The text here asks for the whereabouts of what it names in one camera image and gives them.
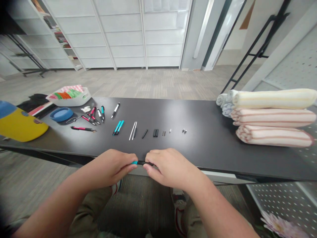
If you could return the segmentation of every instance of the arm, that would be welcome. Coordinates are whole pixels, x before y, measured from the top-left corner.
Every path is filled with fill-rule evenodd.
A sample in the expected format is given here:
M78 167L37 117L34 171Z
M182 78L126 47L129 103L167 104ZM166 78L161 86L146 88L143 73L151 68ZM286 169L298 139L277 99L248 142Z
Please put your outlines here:
M175 149L151 150L145 161L155 164L159 169L143 165L151 178L189 194L208 237L258 237L210 179L181 153Z
M108 150L69 176L14 233L14 237L65 237L86 194L111 186L137 168L135 154Z

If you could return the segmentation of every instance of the folded towel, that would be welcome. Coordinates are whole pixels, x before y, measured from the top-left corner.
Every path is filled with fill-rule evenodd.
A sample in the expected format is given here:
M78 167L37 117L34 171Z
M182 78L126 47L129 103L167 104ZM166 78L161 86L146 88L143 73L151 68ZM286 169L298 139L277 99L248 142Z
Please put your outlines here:
M227 98L227 94L220 94L217 97L216 104L220 106L221 108L223 108L224 104L226 103L226 98Z
M231 118L230 114L232 113L233 107L233 103L225 103L224 107L222 108L222 114L226 117Z
M234 98L234 96L235 96L238 92L239 92L239 91L236 91L236 90L234 90L234 89L231 89L231 90L228 92L226 102L232 102L232 99Z
M290 89L264 92L239 92L232 102L236 108L304 109L317 99L313 89Z
M243 125L235 133L248 144L308 147L314 143L310 134L295 128Z
M235 126L303 127L316 120L316 114L305 109L236 108L231 113Z

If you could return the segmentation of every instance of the pink flower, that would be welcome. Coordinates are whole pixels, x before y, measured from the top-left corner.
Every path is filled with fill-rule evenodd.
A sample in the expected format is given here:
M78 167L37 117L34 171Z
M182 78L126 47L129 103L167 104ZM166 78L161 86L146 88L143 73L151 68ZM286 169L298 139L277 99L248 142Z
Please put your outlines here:
M303 230L280 217L274 216L272 213L267 214L261 211L263 218L261 220L265 223L264 227L272 232L275 232L283 238L308 238L308 235Z

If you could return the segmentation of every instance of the tripod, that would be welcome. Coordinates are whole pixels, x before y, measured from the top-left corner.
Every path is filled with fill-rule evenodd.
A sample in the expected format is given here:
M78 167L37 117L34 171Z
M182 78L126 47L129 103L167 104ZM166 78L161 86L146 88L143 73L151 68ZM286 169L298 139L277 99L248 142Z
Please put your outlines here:
M234 89L236 87L236 85L240 82L240 80L242 79L242 77L244 76L244 74L248 71L248 69L251 67L251 65L253 64L253 62L259 57L259 58L268 58L268 56L264 56L264 52L268 47L268 44L270 43L271 39L273 38L274 34L277 32L277 30L279 29L279 27L282 25L282 23L285 21L286 17L290 14L290 13L285 13L289 3L291 0L284 0L278 14L275 15L271 15L268 20L266 21L266 23L264 24L263 28L261 29L261 31L259 32L258 36L255 38L254 42L252 43L251 47L249 48L249 50L247 51L247 53L245 54L245 56L243 57L242 61L240 62L240 64L238 65L237 69L235 70L235 72L233 73L233 75L231 76L231 78L229 79L229 81L227 82L226 86L224 87L224 89L221 91L221 93L223 93L225 91L225 89L228 87L230 82L234 82L235 84L233 85L233 87L231 89ZM270 24L271 21L274 21L263 45L260 47L260 49L258 50L258 52L256 54L251 54L252 49L254 48L255 44L258 42L258 40L260 39L260 37L262 36L263 32L266 30L266 28L268 27L268 25ZM248 64L248 66L245 68L245 70L243 71L243 73L241 74L241 76L235 80L233 79L233 77L236 75L236 73L238 72L238 70L240 69L240 67L242 66L243 62L246 60L246 58L248 56L253 56L253 59L251 60L251 62Z
M29 57L33 63L36 64L36 66L39 67L39 69L36 69L36 70L32 70L32 71L29 71L29 72L23 72L23 76L24 77L27 77L28 74L32 74L32 73L38 73L40 72L39 76L41 76L42 78L44 78L43 74L50 71L50 70L53 70L55 72L57 72L56 70L54 69L47 69L47 68L44 68L38 61L37 59L14 37L14 35L12 34L6 34L6 36L13 41L13 43L15 43L21 50L22 50L22 54L18 54L17 56L22 56L22 57Z

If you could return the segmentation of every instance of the black table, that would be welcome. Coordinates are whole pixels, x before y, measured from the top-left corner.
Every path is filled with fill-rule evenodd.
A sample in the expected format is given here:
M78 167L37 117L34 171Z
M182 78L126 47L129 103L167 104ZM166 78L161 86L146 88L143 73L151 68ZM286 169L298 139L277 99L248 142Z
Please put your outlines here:
M111 119L118 102L120 107ZM104 105L104 124L94 126L82 118L72 124L57 123L48 114L42 118L50 126L44 135L26 143L1 140L0 148L65 165L84 165L110 148L135 153L139 160L144 160L151 149L173 147L195 166L211 173L234 174L253 182L317 181L314 168L292 148L240 141L232 119L224 117L214 101L95 97L84 106L92 103L99 109ZM74 116L84 114L80 110L84 106L71 107ZM124 120L124 125L118 135L112 136L120 120ZM137 134L129 141L135 121ZM94 128L97 132L76 131L70 126ZM142 139L146 129L149 131ZM159 129L157 138L153 137L154 129Z

